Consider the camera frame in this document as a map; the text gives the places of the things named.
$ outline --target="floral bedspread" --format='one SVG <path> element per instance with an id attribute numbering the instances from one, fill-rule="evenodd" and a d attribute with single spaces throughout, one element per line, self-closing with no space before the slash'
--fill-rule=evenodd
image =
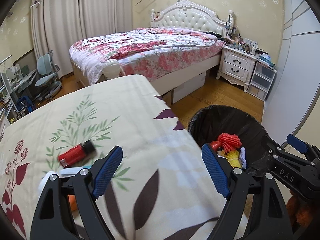
<path id="1" fill-rule="evenodd" d="M 58 174 L 57 156 L 88 139 L 96 153 L 77 166 L 104 158 L 115 145 L 123 149 L 122 163 L 96 201 L 116 240 L 208 238 L 226 200 L 196 142 L 141 75 L 60 97 L 4 130 L 0 204 L 23 238 L 30 236 L 42 177 Z M 73 216 L 79 235 L 88 239 L 79 212 Z M 236 239 L 246 222 L 243 216 Z"/>
<path id="2" fill-rule="evenodd" d="M 89 83 L 95 84 L 109 59 L 121 65 L 121 75 L 141 74 L 149 81 L 218 54 L 217 37 L 188 29 L 148 28 L 78 41 L 70 57 Z"/>

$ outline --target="white tufted headboard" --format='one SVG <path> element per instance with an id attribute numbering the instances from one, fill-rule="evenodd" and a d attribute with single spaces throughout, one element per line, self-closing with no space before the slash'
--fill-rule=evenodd
<path id="1" fill-rule="evenodd" d="M 156 11 L 151 10 L 151 27 L 173 27 L 195 31 L 211 31 L 226 35 L 226 22 L 220 20 L 214 11 L 188 0 L 180 0 L 174 5 L 160 12 L 156 18 Z"/>

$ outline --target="blue gripper pad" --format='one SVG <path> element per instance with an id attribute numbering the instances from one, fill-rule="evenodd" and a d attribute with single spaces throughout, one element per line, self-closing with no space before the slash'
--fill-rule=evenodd
<path id="1" fill-rule="evenodd" d="M 98 199 L 99 196 L 102 196 L 106 191 L 106 188 L 112 179 L 112 176 L 115 174 L 117 168 L 122 162 L 123 152 L 121 147 L 117 147 L 108 158 L 101 170 L 98 172 L 94 180 L 94 189 L 92 192 L 93 197 Z"/>
<path id="2" fill-rule="evenodd" d="M 289 134 L 287 136 L 287 143 L 290 144 L 293 148 L 295 148 L 300 153 L 307 153 L 308 148 L 306 144 L 298 139 L 297 137 L 293 136 L 292 134 Z"/>
<path id="3" fill-rule="evenodd" d="M 225 198 L 228 198 L 231 194 L 228 187 L 228 178 L 223 172 L 220 164 L 216 160 L 216 157 L 212 154 L 208 145 L 205 144 L 202 146 L 201 154 L 204 164 L 207 167 L 207 170 L 217 191 Z"/>

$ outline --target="drawer handle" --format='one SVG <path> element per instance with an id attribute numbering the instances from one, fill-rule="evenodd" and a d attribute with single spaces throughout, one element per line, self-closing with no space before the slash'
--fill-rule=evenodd
<path id="1" fill-rule="evenodd" d="M 237 70 L 237 71 L 234 71 L 234 70 L 233 70 L 233 68 L 231 68 L 231 70 L 232 70 L 233 72 L 236 72 L 236 73 L 237 73 L 237 72 L 239 72 L 239 70 Z"/>
<path id="2" fill-rule="evenodd" d="M 236 61 L 239 62 L 239 65 L 241 65 L 241 62 L 239 60 L 237 60 L 237 59 L 233 60 L 233 62 L 236 62 Z"/>

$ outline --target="black trash bag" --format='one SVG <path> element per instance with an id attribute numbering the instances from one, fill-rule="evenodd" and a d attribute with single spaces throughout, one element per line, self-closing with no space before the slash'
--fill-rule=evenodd
<path id="1" fill-rule="evenodd" d="M 248 113 L 231 107 L 211 105 L 199 110 L 190 120 L 188 132 L 199 147 L 216 141 L 222 133 L 236 134 L 245 148 L 246 173 L 262 177 L 271 158 L 262 147 L 261 138 L 267 135 L 263 126 Z"/>

